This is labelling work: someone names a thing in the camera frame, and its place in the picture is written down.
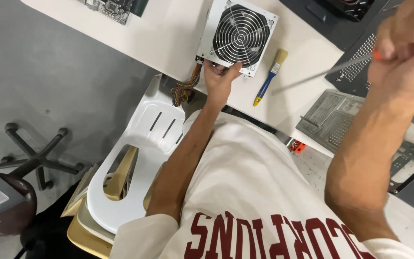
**motherboard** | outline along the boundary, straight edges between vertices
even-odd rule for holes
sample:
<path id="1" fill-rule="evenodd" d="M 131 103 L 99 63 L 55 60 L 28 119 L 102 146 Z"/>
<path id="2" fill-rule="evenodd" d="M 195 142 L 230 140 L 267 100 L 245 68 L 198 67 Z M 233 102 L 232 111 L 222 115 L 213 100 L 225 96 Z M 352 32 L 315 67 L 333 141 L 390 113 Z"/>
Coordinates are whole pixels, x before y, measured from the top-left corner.
<path id="1" fill-rule="evenodd" d="M 89 9 L 99 11 L 107 17 L 126 25 L 134 0 L 78 0 Z"/>

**screwdriver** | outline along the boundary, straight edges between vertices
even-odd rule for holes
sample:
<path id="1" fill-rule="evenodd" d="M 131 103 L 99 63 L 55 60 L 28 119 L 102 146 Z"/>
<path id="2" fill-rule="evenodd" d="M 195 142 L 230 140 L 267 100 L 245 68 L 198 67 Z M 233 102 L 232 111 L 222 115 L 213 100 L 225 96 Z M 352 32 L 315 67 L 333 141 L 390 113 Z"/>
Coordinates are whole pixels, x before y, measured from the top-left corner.
<path id="1" fill-rule="evenodd" d="M 338 71 L 340 71 L 340 70 L 342 70 L 342 69 L 344 69 L 344 68 L 346 68 L 346 67 L 348 67 L 348 66 L 351 66 L 351 65 L 357 64 L 357 63 L 359 63 L 359 62 L 362 62 L 362 61 L 364 61 L 364 60 L 368 60 L 368 59 L 371 59 L 371 58 L 373 58 L 373 59 L 375 59 L 375 60 L 382 60 L 382 59 L 383 59 L 383 57 L 381 56 L 381 54 L 380 54 L 380 53 L 378 52 L 378 50 L 374 47 L 374 48 L 373 48 L 373 52 L 372 52 L 372 53 L 370 53 L 370 54 L 367 54 L 367 55 L 362 56 L 362 57 L 357 58 L 357 59 L 350 60 L 350 61 L 348 61 L 348 62 L 344 62 L 344 63 L 339 64 L 339 65 L 336 65 L 336 66 L 334 66 L 334 67 L 332 67 L 332 68 L 330 68 L 330 69 L 328 69 L 328 70 L 325 70 L 325 71 L 323 71 L 323 72 L 317 73 L 317 74 L 315 74 L 315 75 L 313 75 L 313 76 L 310 76 L 310 77 L 307 77 L 307 78 L 305 78 L 305 79 L 303 79 L 303 80 L 299 80 L 299 81 L 294 82 L 294 83 L 292 83 L 292 84 L 290 84 L 290 85 L 284 86 L 284 87 L 283 87 L 283 88 L 281 88 L 281 89 L 274 90 L 274 91 L 272 92 L 272 95 L 278 94 L 278 93 L 280 93 L 280 92 L 282 92 L 282 91 L 285 91 L 285 90 L 287 90 L 287 89 L 289 89 L 289 88 L 292 88 L 292 87 L 295 87 L 295 86 L 301 85 L 301 84 L 303 84 L 303 83 L 305 83 L 305 82 L 307 82 L 307 81 L 311 81 L 312 79 L 317 78 L 317 77 L 320 77 L 320 76 L 323 76 L 323 75 L 325 75 L 325 74 L 332 74 L 332 73 L 338 72 Z"/>

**metal fan guard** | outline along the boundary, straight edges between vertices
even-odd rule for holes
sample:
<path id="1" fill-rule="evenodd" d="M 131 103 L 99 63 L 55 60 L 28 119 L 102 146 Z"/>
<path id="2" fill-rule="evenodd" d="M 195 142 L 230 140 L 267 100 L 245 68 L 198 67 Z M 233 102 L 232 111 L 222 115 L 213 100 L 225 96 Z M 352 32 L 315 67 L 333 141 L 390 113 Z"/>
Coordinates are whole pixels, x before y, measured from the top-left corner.
<path id="1" fill-rule="evenodd" d="M 227 8 L 213 39 L 216 55 L 229 63 L 242 62 L 243 67 L 256 64 L 270 35 L 266 18 L 241 5 Z"/>

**colorful wires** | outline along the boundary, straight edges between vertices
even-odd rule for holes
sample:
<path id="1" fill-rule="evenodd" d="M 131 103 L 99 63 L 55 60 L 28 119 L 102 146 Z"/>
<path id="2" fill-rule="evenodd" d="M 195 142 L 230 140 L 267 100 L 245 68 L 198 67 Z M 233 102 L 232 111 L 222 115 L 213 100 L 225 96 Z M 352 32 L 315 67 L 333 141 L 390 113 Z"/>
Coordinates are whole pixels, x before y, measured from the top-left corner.
<path id="1" fill-rule="evenodd" d="M 190 97 L 194 95 L 191 88 L 195 87 L 199 83 L 199 78 L 201 77 L 201 64 L 196 64 L 196 67 L 193 69 L 191 78 L 185 82 L 178 82 L 177 86 L 172 88 L 170 91 L 173 94 L 172 105 L 178 107 L 184 101 L 191 101 Z"/>

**white chair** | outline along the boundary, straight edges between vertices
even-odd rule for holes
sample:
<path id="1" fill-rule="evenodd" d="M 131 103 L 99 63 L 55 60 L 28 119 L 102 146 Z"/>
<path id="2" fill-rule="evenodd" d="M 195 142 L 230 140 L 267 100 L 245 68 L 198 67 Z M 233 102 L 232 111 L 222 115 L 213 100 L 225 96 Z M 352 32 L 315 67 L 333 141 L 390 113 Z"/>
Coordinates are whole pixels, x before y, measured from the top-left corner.
<path id="1" fill-rule="evenodd" d="M 159 90 L 162 75 L 151 81 L 130 122 L 97 173 L 87 192 L 87 206 L 93 219 L 116 234 L 118 227 L 145 216 L 143 200 L 161 164 L 169 158 L 183 137 L 185 113 L 172 106 L 172 97 Z M 127 196 L 112 201 L 103 191 L 106 174 L 124 145 L 138 148 L 138 157 Z"/>

